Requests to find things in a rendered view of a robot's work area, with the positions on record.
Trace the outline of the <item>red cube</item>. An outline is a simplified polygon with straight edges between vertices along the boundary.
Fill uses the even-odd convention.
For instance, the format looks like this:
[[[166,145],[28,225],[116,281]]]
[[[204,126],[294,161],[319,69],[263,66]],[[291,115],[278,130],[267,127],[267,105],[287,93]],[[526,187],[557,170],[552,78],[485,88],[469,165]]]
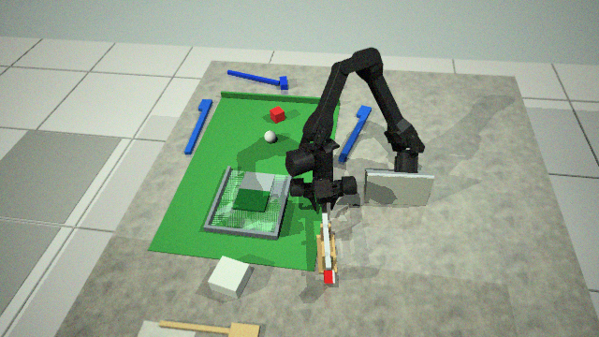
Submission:
[[[285,120],[285,112],[278,106],[270,110],[270,118],[278,124]]]

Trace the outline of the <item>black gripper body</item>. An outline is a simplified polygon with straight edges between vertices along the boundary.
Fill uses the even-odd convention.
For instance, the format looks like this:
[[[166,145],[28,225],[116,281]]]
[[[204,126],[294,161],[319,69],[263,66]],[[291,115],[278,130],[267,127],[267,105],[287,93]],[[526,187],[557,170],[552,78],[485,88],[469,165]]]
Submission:
[[[341,193],[345,193],[346,195],[355,195],[357,193],[357,182],[354,176],[342,176],[341,180],[333,181],[333,166],[328,169],[313,168],[313,177],[324,179],[325,175],[330,175],[332,182],[340,185]],[[312,191],[312,183],[305,183],[303,178],[290,180],[291,197],[311,196]]]

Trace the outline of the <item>green putting mat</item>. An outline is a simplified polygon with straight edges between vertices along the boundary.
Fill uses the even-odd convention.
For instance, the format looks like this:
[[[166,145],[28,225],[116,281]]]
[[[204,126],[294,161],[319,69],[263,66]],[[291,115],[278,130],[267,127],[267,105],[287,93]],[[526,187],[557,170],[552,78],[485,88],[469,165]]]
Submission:
[[[270,110],[278,106],[285,112],[285,120],[276,124]],[[149,251],[214,259],[226,256],[243,263],[314,271],[316,235],[320,235],[322,224],[322,206],[316,199],[315,211],[308,198],[291,197],[289,190],[278,240],[209,232],[204,225],[227,166],[231,166],[233,178],[234,170],[238,178],[239,171],[244,171],[243,177],[245,171],[289,176],[286,152],[299,148],[302,129],[317,106],[222,97]],[[274,142],[265,141],[264,135],[270,130],[276,134]],[[275,214],[273,219],[273,211],[269,219],[267,206],[265,213],[245,211],[244,218],[244,211],[222,205],[223,201],[220,209],[219,202],[211,226],[243,229],[244,224],[256,224],[250,230],[262,231],[265,220],[267,232],[267,220],[272,220],[268,232],[275,231],[273,222],[277,222],[278,212],[277,219]]]

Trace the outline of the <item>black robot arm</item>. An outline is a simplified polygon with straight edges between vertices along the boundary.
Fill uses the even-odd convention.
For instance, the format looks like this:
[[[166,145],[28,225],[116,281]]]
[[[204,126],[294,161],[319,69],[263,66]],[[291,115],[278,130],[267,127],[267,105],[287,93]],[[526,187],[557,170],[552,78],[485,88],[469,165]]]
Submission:
[[[340,145],[330,138],[334,124],[333,113],[347,77],[352,72],[356,72],[367,82],[387,122],[387,131],[384,134],[392,146],[392,151],[397,152],[394,169],[396,172],[418,173],[418,153],[424,152],[425,145],[414,127],[402,117],[383,77],[383,62],[379,51],[368,48],[354,52],[351,58],[337,62],[331,67],[318,106],[302,129],[299,148],[286,152],[285,167],[291,177],[313,168],[330,169],[333,166],[333,150],[340,148]],[[317,204],[331,203],[341,195],[340,185],[333,183],[330,175],[325,175],[324,179],[313,177],[312,190]]]

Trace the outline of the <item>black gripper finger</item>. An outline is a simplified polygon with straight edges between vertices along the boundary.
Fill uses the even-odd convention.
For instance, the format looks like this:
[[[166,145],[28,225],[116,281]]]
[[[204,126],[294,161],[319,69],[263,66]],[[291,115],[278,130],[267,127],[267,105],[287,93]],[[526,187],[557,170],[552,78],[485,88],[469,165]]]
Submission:
[[[339,197],[343,197],[343,196],[344,196],[344,193],[341,193],[341,195],[338,196],[338,198]],[[333,207],[334,207],[334,205],[335,205],[335,203],[336,203],[336,201],[337,201],[338,198],[335,198],[334,201],[330,203],[330,210],[331,211],[333,210]]]
[[[308,198],[311,201],[311,203],[312,203],[312,205],[314,207],[314,210],[316,211],[316,203],[315,203],[314,192],[312,191],[312,195],[311,196],[303,196],[303,197],[304,198]]]

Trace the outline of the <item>white golf ball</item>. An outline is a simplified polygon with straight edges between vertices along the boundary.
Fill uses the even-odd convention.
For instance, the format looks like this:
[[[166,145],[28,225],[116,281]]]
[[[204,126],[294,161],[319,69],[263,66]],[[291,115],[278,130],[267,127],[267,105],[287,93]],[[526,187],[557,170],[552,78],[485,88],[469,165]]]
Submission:
[[[267,142],[274,142],[276,140],[276,134],[270,130],[265,133],[264,138]]]

